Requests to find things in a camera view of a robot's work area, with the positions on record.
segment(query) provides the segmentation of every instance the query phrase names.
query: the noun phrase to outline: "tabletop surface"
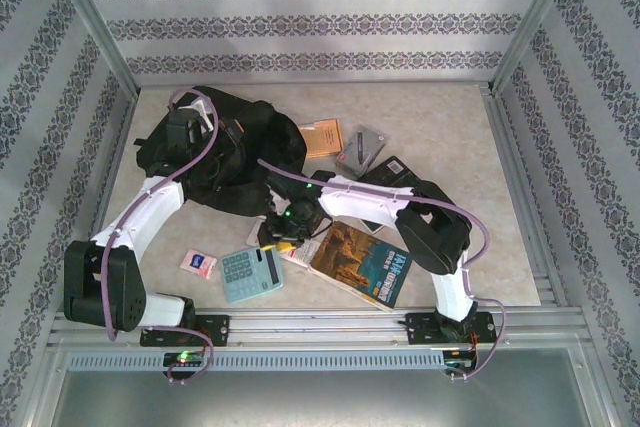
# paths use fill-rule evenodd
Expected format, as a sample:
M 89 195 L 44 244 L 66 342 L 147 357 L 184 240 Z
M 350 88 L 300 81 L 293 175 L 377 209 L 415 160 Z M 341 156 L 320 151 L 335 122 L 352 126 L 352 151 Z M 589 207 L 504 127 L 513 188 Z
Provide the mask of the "tabletop surface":
M 482 219 L 491 232 L 489 253 L 471 267 L 479 297 L 507 305 L 540 305 L 480 91 L 457 83 L 233 85 L 220 90 L 248 100 L 266 100 L 297 124 L 338 118 L 345 141 L 359 124 L 387 134 L 376 164 L 396 155 L 420 178 L 437 183 L 459 206 Z M 167 112 L 168 89 L 143 89 L 120 162 L 105 226 L 138 192 L 144 172 L 135 162 L 136 138 L 146 138 Z M 304 173 L 335 170 L 331 158 L 308 160 Z M 179 268 L 190 248 L 222 257 L 247 248 L 255 219 L 215 211 L 187 201 L 151 241 L 140 270 L 148 291 L 192 298 L 198 308 L 226 308 L 219 268 L 205 280 Z M 358 220 L 348 222 L 361 230 Z M 384 228 L 377 237 L 405 247 Z M 471 233 L 471 253 L 482 235 Z M 304 268 L 283 261 L 284 287 L 233 307 L 256 309 L 370 308 L 353 294 Z M 397 307 L 435 306 L 431 277 L 413 263 Z

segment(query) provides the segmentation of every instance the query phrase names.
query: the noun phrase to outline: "wall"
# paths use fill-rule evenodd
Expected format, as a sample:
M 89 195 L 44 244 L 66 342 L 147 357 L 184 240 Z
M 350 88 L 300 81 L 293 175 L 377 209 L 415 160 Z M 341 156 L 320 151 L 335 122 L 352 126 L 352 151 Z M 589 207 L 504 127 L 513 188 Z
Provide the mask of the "wall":
M 640 425 L 640 0 L 554 0 L 501 93 L 570 300 Z
M 94 0 L 142 86 L 490 80 L 532 0 Z
M 0 426 L 24 405 L 131 109 L 70 0 L 0 0 Z

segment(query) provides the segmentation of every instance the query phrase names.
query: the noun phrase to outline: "light blue calculator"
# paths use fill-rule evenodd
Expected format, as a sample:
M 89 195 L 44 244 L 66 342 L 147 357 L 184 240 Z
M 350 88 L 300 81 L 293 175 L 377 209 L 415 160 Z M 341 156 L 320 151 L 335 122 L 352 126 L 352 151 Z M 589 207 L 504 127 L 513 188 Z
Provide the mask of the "light blue calculator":
M 229 303 L 251 299 L 284 285 L 282 266 L 273 249 L 252 248 L 222 258 L 220 271 Z

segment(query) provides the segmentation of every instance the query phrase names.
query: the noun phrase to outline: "black mount bracket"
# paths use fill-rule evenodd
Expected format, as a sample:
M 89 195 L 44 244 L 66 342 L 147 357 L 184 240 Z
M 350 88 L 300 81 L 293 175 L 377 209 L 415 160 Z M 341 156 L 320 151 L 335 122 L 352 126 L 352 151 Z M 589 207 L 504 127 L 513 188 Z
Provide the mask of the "black mount bracket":
M 438 312 L 411 312 L 400 323 L 407 328 L 409 345 L 472 343 L 473 334 L 480 344 L 496 341 L 493 315 L 478 312 L 476 303 L 461 322 L 447 319 Z
M 197 330 L 211 339 L 215 347 L 226 347 L 229 338 L 228 315 L 198 315 L 193 300 L 184 299 L 184 314 L 180 327 Z M 203 347 L 204 341 L 195 335 L 169 332 L 161 329 L 143 329 L 140 334 L 142 347 Z

